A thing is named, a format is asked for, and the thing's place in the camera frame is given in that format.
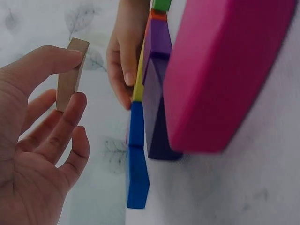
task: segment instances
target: finger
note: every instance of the finger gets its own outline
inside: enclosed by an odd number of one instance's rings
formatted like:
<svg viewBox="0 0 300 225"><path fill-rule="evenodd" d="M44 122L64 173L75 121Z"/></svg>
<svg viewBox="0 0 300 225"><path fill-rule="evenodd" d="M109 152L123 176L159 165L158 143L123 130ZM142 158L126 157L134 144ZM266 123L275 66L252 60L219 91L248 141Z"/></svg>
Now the finger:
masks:
<svg viewBox="0 0 300 225"><path fill-rule="evenodd" d="M72 134L72 150L66 162L59 167L64 174L69 191L82 174L90 154L89 140L84 127L76 127Z"/></svg>
<svg viewBox="0 0 300 225"><path fill-rule="evenodd" d="M86 96L80 92L75 93L57 126L47 140L37 147L36 153L44 156L49 162L56 164L67 147L72 132L83 115L86 104Z"/></svg>
<svg viewBox="0 0 300 225"><path fill-rule="evenodd" d="M136 80L136 48L137 45L129 39L120 42L121 66L127 86L134 86Z"/></svg>
<svg viewBox="0 0 300 225"><path fill-rule="evenodd" d="M53 131L61 117L62 113L56 110L52 111L30 134L18 142L17 151L31 152L37 148Z"/></svg>
<svg viewBox="0 0 300 225"><path fill-rule="evenodd" d="M109 45L106 57L108 77L112 89L118 101L125 109L129 110L131 106L131 93L128 91L128 87L124 81L123 71L120 64L120 52L113 50L111 45Z"/></svg>
<svg viewBox="0 0 300 225"><path fill-rule="evenodd" d="M55 100L55 89L47 90L39 97L32 100L28 104L25 122L23 124L21 134L28 130L31 127L31 125L54 104Z"/></svg>
<svg viewBox="0 0 300 225"><path fill-rule="evenodd" d="M42 46L1 69L0 80L19 89L26 96L49 75L67 72L80 64L81 52Z"/></svg>

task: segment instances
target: green block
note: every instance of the green block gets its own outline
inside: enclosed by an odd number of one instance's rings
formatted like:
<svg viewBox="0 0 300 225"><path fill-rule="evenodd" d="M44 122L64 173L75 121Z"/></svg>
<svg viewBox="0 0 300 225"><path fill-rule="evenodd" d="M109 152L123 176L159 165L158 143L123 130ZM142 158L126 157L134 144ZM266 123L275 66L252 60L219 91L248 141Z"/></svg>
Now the green block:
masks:
<svg viewBox="0 0 300 225"><path fill-rule="evenodd" d="M153 0L152 8L155 10L167 12L170 9L172 0Z"/></svg>

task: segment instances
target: hand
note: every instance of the hand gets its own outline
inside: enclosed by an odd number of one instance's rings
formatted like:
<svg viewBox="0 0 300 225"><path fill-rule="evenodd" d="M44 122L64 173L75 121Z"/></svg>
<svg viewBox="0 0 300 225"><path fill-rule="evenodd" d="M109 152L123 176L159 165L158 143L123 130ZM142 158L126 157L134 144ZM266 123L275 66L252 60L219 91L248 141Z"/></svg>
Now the hand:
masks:
<svg viewBox="0 0 300 225"><path fill-rule="evenodd" d="M57 224L64 200L82 173L89 142L77 124L86 97L76 93L62 114L56 110L18 141L56 99L48 90L28 104L32 91L50 74L67 72L82 61L80 52L53 46L38 48L0 69L0 224ZM72 138L72 150L55 164Z"/></svg>
<svg viewBox="0 0 300 225"><path fill-rule="evenodd" d="M109 80L120 103L131 106L150 0L120 0L117 20L107 48Z"/></svg>

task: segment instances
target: stacked blocks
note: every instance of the stacked blocks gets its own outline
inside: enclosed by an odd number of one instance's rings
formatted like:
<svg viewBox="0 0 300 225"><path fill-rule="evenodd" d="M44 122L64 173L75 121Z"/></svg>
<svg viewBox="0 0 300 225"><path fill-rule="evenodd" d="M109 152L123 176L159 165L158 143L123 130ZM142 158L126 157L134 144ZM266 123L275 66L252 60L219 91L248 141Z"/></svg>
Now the stacked blocks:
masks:
<svg viewBox="0 0 300 225"><path fill-rule="evenodd" d="M162 84L172 52L166 13L152 9L145 31L143 57L143 112L148 157L174 161L182 157L169 145Z"/></svg>
<svg viewBox="0 0 300 225"><path fill-rule="evenodd" d="M296 0L187 0L164 80L173 150L225 149L277 57Z"/></svg>
<svg viewBox="0 0 300 225"><path fill-rule="evenodd" d="M153 0L152 8L159 11L169 11L171 0Z"/></svg>
<svg viewBox="0 0 300 225"><path fill-rule="evenodd" d="M164 20L150 19L148 31L145 37L144 57L143 57L143 85L145 85L146 71L150 57L169 59L172 52L168 23Z"/></svg>
<svg viewBox="0 0 300 225"><path fill-rule="evenodd" d="M127 147L126 190L127 208L144 209L149 177L144 155L143 105L133 102L131 105L130 128Z"/></svg>
<svg viewBox="0 0 300 225"><path fill-rule="evenodd" d="M149 60L144 86L143 111L148 157L157 160L178 160L182 154L172 151L168 142L162 83L168 60Z"/></svg>

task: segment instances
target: pink wooden block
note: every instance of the pink wooden block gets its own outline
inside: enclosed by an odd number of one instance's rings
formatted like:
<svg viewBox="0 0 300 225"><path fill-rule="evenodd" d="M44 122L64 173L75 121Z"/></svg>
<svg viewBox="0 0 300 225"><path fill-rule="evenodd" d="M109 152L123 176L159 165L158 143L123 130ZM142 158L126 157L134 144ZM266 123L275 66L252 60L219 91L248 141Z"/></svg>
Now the pink wooden block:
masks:
<svg viewBox="0 0 300 225"><path fill-rule="evenodd" d="M286 36L296 0L187 0L164 80L173 150L225 149Z"/></svg>

